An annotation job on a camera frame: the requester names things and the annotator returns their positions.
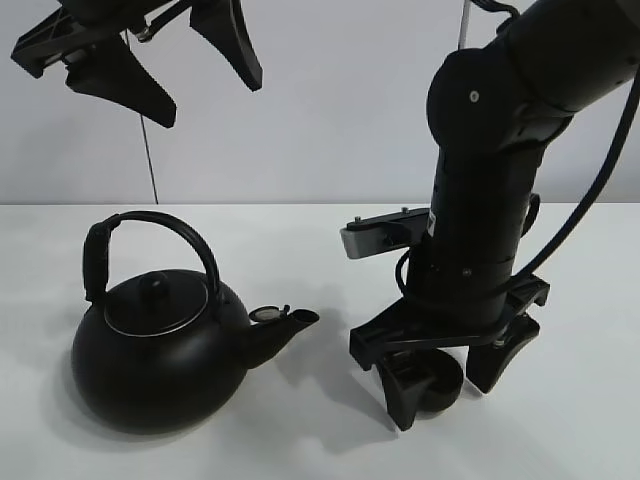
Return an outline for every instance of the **kettle lid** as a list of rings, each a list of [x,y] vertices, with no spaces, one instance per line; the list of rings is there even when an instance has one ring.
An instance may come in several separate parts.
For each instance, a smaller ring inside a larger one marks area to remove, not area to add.
[[[150,272],[127,280],[106,294],[105,320],[123,335],[158,336],[197,319],[208,300],[207,285],[197,272]]]

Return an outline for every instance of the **cable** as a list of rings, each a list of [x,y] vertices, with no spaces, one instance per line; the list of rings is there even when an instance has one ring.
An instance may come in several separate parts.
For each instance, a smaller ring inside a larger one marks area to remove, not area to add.
[[[516,19],[520,16],[518,9],[512,5],[496,2],[495,0],[471,0],[477,7],[481,8],[485,12],[498,13],[506,12],[511,15],[511,18]]]
[[[613,141],[611,142],[611,146],[609,148],[609,152],[607,157],[598,172],[594,182],[591,184],[589,190],[584,195],[576,209],[573,211],[571,216],[567,219],[564,225],[560,228],[558,233],[547,243],[547,245],[536,255],[533,260],[531,260],[517,275],[514,275],[507,282],[499,285],[498,287],[490,290],[488,292],[468,297],[468,298],[459,298],[450,300],[449,302],[432,302],[422,300],[411,292],[407,290],[407,286],[402,278],[402,268],[404,264],[407,263],[409,257],[411,255],[411,250],[400,257],[398,264],[396,265],[396,283],[398,284],[398,288],[402,294],[412,303],[415,303],[423,308],[431,309],[431,308],[442,308],[444,306],[449,305],[452,301],[479,301],[485,298],[495,297],[501,295],[505,292],[508,292],[523,280],[532,275],[544,262],[546,262],[551,255],[553,255],[558,248],[565,242],[565,240],[571,235],[571,233],[575,230],[578,224],[582,221],[587,212],[591,209],[593,204],[596,202],[604,187],[607,185],[609,180],[611,179],[611,175],[613,174],[618,161],[620,160],[620,156],[622,155],[622,150],[624,149],[624,145],[629,137],[629,133],[631,131],[631,127],[633,126],[633,121],[635,119],[636,113],[638,111],[638,105],[640,104],[640,69],[636,72],[635,78],[633,80],[633,86],[631,87],[631,91],[629,92],[629,97],[627,98],[627,102],[624,106],[624,110],[622,112],[622,116],[620,118],[620,122],[618,124],[618,128],[616,129],[616,133],[613,137]]]
[[[469,34],[469,18],[471,16],[471,0],[464,0],[462,5],[462,20],[460,21],[460,36],[458,37],[458,50],[467,46],[467,36]]]
[[[124,31],[124,39],[127,43],[127,47],[131,50],[131,42],[129,40],[129,32]],[[149,176],[151,177],[151,188],[153,189],[153,200],[156,205],[160,205],[158,200],[158,187],[156,185],[156,174],[153,169],[153,160],[151,160],[151,146],[149,145],[149,136],[147,135],[147,124],[144,121],[144,117],[140,116],[140,127],[142,128],[142,141],[144,142],[144,150],[147,154],[147,168],[149,169]]]
[[[538,214],[540,213],[541,203],[542,199],[540,198],[540,195],[538,195],[537,193],[532,193],[531,197],[529,198],[529,211],[527,212],[527,216],[524,219],[524,225],[522,227],[523,237],[527,233],[529,233],[529,230],[531,230],[531,227],[533,227],[533,224],[536,222]]]

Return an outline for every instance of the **screw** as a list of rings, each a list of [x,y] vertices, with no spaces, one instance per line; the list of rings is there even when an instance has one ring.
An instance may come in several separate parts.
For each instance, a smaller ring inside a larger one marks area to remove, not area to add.
[[[136,38],[138,39],[139,42],[148,42],[149,40],[151,40],[151,30],[149,30],[149,27],[145,27],[144,30],[142,30],[141,32],[136,33]]]

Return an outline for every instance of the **kettle handle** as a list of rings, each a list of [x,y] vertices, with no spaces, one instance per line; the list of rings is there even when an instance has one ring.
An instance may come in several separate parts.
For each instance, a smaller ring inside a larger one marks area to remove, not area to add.
[[[82,274],[87,300],[95,302],[104,297],[109,281],[109,243],[111,233],[123,221],[155,223],[180,235],[196,251],[205,268],[207,283],[216,304],[223,301],[220,272],[213,252],[202,236],[182,220],[161,212],[133,211],[114,215],[91,227],[84,242]]]

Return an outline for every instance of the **lid knob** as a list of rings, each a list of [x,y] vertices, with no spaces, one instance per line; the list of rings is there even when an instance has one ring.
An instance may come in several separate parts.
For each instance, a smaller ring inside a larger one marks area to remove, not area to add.
[[[169,277],[164,272],[150,272],[138,282],[138,291],[142,303],[150,308],[155,307],[169,297]]]

